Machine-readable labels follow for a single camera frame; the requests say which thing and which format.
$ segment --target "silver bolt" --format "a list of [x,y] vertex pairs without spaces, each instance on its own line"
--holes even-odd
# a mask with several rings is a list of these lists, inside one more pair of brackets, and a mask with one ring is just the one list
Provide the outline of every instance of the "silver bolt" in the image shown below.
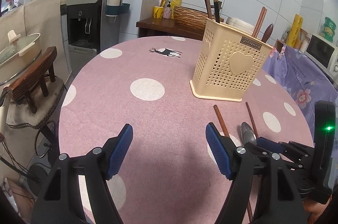
[[246,150],[245,150],[243,147],[238,147],[238,148],[236,149],[236,151],[237,151],[239,154],[243,154],[243,153],[246,152]]
[[99,148],[99,147],[94,148],[94,150],[93,150],[93,154],[99,154],[99,153],[101,153],[101,152],[102,152],[102,149]]
[[60,160],[65,160],[67,158],[67,154],[66,153],[62,153],[59,155],[59,159]]
[[273,153],[272,157],[273,157],[274,160],[278,160],[278,159],[281,158],[281,156],[278,153]]

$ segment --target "chair cushion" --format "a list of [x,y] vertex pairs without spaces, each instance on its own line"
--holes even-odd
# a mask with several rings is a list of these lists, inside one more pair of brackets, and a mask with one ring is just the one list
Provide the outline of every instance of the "chair cushion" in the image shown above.
[[34,129],[40,129],[48,122],[61,99],[64,83],[58,77],[55,78],[54,83],[50,82],[49,77],[46,77],[46,85],[49,92],[47,97],[43,96],[40,85],[37,85],[31,92],[31,96],[38,109],[36,113],[32,113],[26,104],[26,100],[19,105],[14,101],[10,102],[6,120],[10,128],[20,129],[32,127]]

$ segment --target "deer print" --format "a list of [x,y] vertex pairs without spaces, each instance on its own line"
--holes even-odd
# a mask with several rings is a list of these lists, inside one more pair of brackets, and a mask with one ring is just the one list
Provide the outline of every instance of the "deer print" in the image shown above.
[[156,52],[158,54],[162,54],[162,55],[168,56],[168,57],[179,57],[180,58],[180,55],[181,55],[181,52],[173,51],[173,50],[167,49],[167,48],[158,49],[158,50],[156,50],[155,48],[151,48],[149,51],[150,52]]

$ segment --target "pink tablecloth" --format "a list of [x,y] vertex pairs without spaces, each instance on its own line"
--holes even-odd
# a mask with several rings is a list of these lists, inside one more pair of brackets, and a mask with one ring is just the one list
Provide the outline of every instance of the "pink tablecloth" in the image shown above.
[[[189,80],[201,44],[168,36],[118,44],[90,61],[67,93],[61,152],[83,155],[117,136],[125,123],[134,128],[120,172],[108,182],[125,224],[215,222],[231,181],[219,172],[205,137],[209,122],[220,130],[214,104],[238,142],[241,123],[251,124],[247,101],[260,136],[313,146],[299,107],[263,70],[240,103],[194,97]],[[256,192],[254,183],[253,210]]]

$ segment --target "blue gripper pad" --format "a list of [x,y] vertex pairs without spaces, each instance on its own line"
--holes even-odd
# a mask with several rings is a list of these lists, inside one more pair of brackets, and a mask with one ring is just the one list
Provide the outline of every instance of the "blue gripper pad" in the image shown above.
[[221,174],[225,175],[227,179],[231,179],[233,173],[230,167],[230,158],[219,140],[220,137],[225,136],[221,136],[218,131],[208,124],[206,127],[206,138],[216,160],[219,171]]
[[128,125],[109,157],[108,169],[106,171],[106,177],[108,179],[111,179],[113,175],[116,175],[119,172],[122,162],[131,144],[133,135],[132,126]]
[[272,153],[283,153],[284,152],[281,144],[271,141],[269,139],[266,139],[264,137],[257,138],[257,146],[263,149],[266,149]]

